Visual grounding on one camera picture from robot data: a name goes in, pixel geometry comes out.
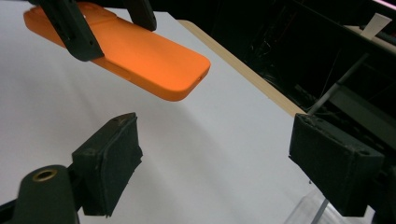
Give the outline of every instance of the orange plastic block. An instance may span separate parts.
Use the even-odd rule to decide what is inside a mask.
[[[92,60],[164,100],[184,99],[206,76],[210,61],[92,3],[78,3],[105,57]],[[41,7],[25,12],[26,26],[64,47]]]

